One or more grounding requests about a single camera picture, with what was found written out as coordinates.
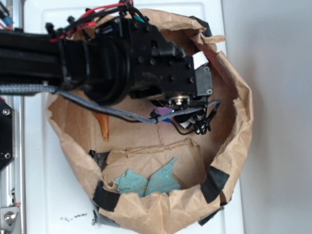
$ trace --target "black bracket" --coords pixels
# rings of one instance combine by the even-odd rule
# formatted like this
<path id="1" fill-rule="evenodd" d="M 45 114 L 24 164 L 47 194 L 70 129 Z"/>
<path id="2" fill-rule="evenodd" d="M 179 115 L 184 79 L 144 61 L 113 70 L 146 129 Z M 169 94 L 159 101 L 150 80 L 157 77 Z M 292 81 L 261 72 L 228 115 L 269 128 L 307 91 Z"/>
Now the black bracket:
<path id="1" fill-rule="evenodd" d="M 0 100 L 0 173 L 13 158 L 13 109 Z"/>

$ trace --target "blue cloth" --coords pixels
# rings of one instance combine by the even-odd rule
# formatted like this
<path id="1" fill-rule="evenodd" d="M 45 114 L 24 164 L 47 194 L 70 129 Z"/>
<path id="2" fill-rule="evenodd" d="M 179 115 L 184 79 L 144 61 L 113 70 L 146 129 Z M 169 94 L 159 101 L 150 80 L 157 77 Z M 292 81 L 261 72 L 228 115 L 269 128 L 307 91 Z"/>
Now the blue cloth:
<path id="1" fill-rule="evenodd" d="M 125 174 L 115 179 L 115 184 L 118 185 L 116 191 L 123 194 L 138 193 L 140 197 L 144 197 L 148 180 L 128 169 Z"/>
<path id="2" fill-rule="evenodd" d="M 169 193 L 171 190 L 180 189 L 179 183 L 172 178 L 174 163 L 177 160 L 178 158 L 174 157 L 152 174 L 149 180 L 128 169 L 125 174 L 115 179 L 117 192 L 138 193 L 140 197 L 144 197 L 153 192 Z"/>
<path id="3" fill-rule="evenodd" d="M 174 163 L 178 160 L 174 157 L 170 162 L 152 174 L 147 184 L 145 196 L 153 192 L 169 193 L 171 190 L 180 189 L 178 182 L 172 178 Z"/>

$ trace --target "metal bracket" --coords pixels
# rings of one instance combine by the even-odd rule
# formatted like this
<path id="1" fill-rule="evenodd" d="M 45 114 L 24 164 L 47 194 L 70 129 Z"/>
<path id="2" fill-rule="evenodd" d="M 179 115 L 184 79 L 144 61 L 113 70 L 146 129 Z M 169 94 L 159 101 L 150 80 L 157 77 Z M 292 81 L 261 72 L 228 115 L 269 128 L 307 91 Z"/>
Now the metal bracket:
<path id="1" fill-rule="evenodd" d="M 0 208 L 0 234 L 21 234 L 20 207 Z"/>
<path id="2" fill-rule="evenodd" d="M 13 158 L 13 109 L 0 100 L 0 173 Z"/>

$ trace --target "gray wall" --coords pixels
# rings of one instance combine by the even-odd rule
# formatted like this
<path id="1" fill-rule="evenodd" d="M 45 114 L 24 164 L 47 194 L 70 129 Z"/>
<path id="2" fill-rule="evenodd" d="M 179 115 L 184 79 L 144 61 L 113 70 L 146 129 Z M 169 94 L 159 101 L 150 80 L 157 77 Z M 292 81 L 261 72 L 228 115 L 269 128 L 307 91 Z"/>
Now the gray wall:
<path id="1" fill-rule="evenodd" d="M 312 1 L 222 4 L 228 57 L 254 98 L 245 234 L 312 233 Z"/>

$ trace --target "wire bundle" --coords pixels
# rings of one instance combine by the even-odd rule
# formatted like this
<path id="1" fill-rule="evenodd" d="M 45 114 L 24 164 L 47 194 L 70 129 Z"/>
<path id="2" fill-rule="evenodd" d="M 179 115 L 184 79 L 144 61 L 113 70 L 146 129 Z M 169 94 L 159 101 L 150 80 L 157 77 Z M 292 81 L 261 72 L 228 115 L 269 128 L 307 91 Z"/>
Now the wire bundle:
<path id="1" fill-rule="evenodd" d="M 129 12 L 130 15 L 134 18 L 139 18 L 144 22 L 148 20 L 142 15 L 142 13 L 133 7 L 132 0 L 121 0 L 117 4 L 99 6 L 93 9 L 86 9 L 86 12 L 79 17 L 78 20 L 75 20 L 74 17 L 70 16 L 68 18 L 69 25 L 65 28 L 60 28 L 57 30 L 58 37 L 64 39 L 65 37 L 71 36 L 75 31 L 84 30 L 85 28 L 94 27 L 96 24 L 105 16 L 119 12 L 122 16 L 126 15 L 126 12 Z"/>
<path id="2" fill-rule="evenodd" d="M 13 29 L 13 21 L 10 17 L 10 12 L 4 6 L 4 4 L 0 1 L 0 19 L 5 24 L 0 23 L 0 27 L 4 30 L 12 30 Z"/>

